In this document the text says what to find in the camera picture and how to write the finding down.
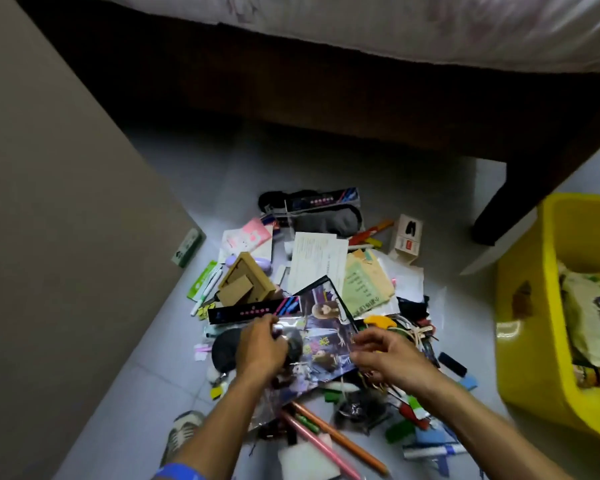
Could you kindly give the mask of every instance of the purple object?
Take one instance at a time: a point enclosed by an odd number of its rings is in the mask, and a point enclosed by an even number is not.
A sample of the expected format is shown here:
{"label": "purple object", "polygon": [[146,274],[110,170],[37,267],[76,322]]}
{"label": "purple object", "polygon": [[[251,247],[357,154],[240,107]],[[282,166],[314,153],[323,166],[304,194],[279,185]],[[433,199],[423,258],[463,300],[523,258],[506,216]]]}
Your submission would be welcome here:
{"label": "purple object", "polygon": [[[227,259],[225,259],[224,263],[227,266],[233,266],[233,263],[235,263],[236,259],[237,259],[236,256],[234,256],[232,254]],[[260,267],[260,269],[265,272],[265,274],[271,273],[271,261],[269,261],[268,259],[264,259],[264,258],[253,258],[253,259],[256,261],[256,264]]]}

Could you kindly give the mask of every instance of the person's left hand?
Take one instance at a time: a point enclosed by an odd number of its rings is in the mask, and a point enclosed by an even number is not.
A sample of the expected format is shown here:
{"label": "person's left hand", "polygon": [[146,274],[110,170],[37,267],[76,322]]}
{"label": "person's left hand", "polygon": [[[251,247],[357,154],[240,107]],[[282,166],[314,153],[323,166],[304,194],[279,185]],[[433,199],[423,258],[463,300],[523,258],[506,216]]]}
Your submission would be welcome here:
{"label": "person's left hand", "polygon": [[238,377],[257,379],[266,385],[282,368],[287,357],[288,343],[282,338],[273,339],[271,326],[278,317],[271,314],[256,318],[242,331],[236,371]]}

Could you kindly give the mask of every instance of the forearm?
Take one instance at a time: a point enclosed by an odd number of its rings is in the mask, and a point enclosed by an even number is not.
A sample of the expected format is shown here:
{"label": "forearm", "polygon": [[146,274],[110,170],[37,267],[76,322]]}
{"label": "forearm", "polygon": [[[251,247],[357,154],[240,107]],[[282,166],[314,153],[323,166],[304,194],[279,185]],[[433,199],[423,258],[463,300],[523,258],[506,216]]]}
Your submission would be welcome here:
{"label": "forearm", "polygon": [[202,427],[172,461],[195,468],[206,480],[231,478],[264,386],[258,378],[242,376],[234,380]]}
{"label": "forearm", "polygon": [[429,407],[451,427],[488,478],[568,479],[501,416],[450,379],[441,381]]}

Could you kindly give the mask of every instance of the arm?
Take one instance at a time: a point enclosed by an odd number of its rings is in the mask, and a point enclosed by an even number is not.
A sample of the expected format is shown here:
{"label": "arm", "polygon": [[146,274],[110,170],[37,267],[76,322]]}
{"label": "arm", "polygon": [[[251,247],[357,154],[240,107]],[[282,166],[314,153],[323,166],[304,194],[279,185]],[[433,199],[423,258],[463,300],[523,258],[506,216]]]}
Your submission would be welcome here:
{"label": "arm", "polygon": [[352,361],[376,383],[395,384],[451,427],[493,480],[570,478],[507,421],[437,370],[407,339],[369,328],[355,337]]}
{"label": "arm", "polygon": [[194,468],[206,480],[231,478],[253,411],[287,356],[287,341],[271,337],[271,325],[277,321],[266,315],[242,331],[236,379],[170,463]]}

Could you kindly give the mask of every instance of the hand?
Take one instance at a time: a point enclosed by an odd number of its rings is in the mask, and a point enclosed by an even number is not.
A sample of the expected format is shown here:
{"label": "hand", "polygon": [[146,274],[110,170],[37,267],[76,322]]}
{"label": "hand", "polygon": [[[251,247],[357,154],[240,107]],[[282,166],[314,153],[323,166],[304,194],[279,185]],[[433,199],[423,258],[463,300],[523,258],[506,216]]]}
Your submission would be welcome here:
{"label": "hand", "polygon": [[448,381],[415,345],[399,333],[370,327],[353,339],[351,360],[362,370],[371,371],[374,383],[393,384],[415,395],[418,400],[427,401],[440,385]]}
{"label": "hand", "polygon": [[271,314],[256,318],[240,334],[236,370],[238,377],[261,381],[266,385],[282,368],[287,357],[288,343],[282,338],[273,339],[271,326],[278,317]]}

